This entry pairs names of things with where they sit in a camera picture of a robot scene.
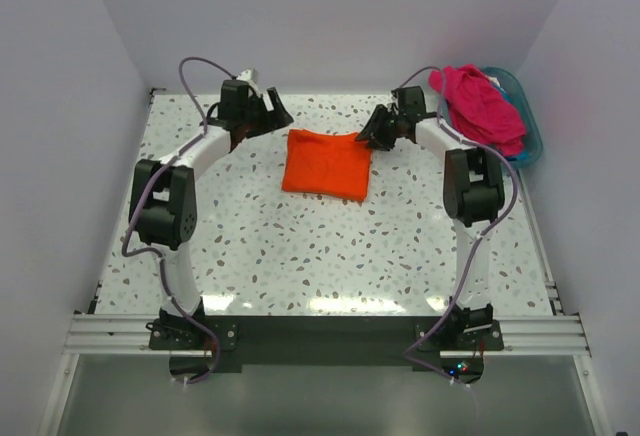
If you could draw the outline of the orange t shirt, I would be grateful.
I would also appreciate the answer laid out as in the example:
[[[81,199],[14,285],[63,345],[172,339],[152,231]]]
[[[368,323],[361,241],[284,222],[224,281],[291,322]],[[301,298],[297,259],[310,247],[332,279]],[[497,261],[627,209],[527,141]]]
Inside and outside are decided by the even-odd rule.
[[[290,130],[282,190],[364,202],[372,150],[356,136]]]

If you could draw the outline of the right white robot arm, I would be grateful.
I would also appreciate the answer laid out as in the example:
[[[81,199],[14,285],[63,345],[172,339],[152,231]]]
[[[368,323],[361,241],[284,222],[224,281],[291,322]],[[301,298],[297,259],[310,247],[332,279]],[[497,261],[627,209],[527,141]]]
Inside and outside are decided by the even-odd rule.
[[[457,243],[456,289],[443,327],[455,333],[487,329],[493,321],[489,232],[505,203],[501,161],[455,132],[439,113],[429,112],[420,87],[396,88],[391,97],[391,103],[374,108],[356,140],[390,151],[397,140],[408,139],[442,162],[443,206]]]

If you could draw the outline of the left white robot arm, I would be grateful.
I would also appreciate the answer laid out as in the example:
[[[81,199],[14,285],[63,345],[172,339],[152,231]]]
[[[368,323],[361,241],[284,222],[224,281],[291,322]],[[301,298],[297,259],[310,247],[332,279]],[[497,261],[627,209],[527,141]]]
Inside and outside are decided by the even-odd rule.
[[[205,111],[195,135],[160,159],[141,159],[135,167],[128,227],[121,254],[156,257],[164,302],[161,310],[186,320],[203,312],[190,260],[190,240],[198,224],[196,182],[246,139],[294,122],[276,88],[258,90],[247,75],[222,83],[219,100]]]

